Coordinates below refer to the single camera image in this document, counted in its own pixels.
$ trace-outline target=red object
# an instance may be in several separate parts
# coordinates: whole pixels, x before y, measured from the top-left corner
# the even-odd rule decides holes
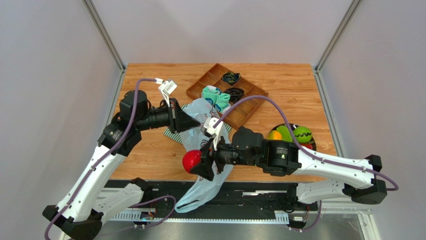
[[[309,143],[301,143],[300,145],[302,145],[303,147],[307,147],[310,150],[314,149],[314,147],[311,144],[309,144]]]
[[[195,165],[199,164],[200,162],[201,162],[201,151],[197,149],[187,152],[185,156],[183,156],[182,158],[183,168],[189,174],[190,174],[190,170]]]

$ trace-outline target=white wall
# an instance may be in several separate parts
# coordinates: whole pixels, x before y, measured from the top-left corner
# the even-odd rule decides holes
[[[93,0],[128,63],[318,63],[351,0]]]
[[[86,166],[119,70],[79,0],[1,1],[0,43],[0,239],[42,239],[42,211]]]
[[[426,1],[363,1],[323,81],[348,157],[382,157],[400,186],[374,206],[382,239],[425,239]]]

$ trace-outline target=green and white striped towel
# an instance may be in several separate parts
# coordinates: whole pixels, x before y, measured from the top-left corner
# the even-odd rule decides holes
[[[187,107],[187,104],[184,104],[181,108],[184,109],[186,107]],[[230,134],[232,127],[230,125],[228,125],[226,122],[223,123],[223,126],[225,127],[226,132],[228,134]],[[171,138],[173,141],[176,141],[180,144],[183,144],[182,139],[181,139],[181,135],[179,133],[171,132],[168,127],[164,130],[164,136]]]

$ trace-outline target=teal sock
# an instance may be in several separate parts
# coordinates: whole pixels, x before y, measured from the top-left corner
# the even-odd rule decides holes
[[[224,113],[224,110],[230,106],[230,98],[231,96],[227,93],[220,94],[216,100],[216,105],[214,105],[216,110],[220,113]]]
[[[221,93],[221,90],[216,88],[215,86],[206,86],[202,89],[201,96],[209,104],[214,106],[216,104],[216,101],[218,100],[219,94]]]

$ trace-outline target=wooden table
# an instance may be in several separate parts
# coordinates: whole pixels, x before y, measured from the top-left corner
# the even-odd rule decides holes
[[[213,63],[196,64],[129,64],[118,103],[124,94],[134,90],[140,78],[173,79],[178,87],[172,97],[180,105],[192,100],[186,95],[187,88],[200,78]],[[233,72],[241,73],[247,80],[269,92],[284,111],[290,123],[308,127],[315,138],[317,150],[335,155],[335,148],[327,124],[320,94],[309,64],[223,64]],[[162,97],[157,84],[142,82],[139,89],[146,92],[153,106],[158,107]],[[257,110],[245,124],[246,128],[266,136],[278,124],[284,123],[277,110],[268,102]],[[182,166],[185,154],[183,145],[163,135],[164,128],[143,131],[142,141],[134,147],[131,154],[112,174],[112,179],[196,180],[196,175],[188,174]],[[270,176],[261,168],[252,166],[235,166],[227,181],[246,182],[314,182],[322,177],[309,175]]]

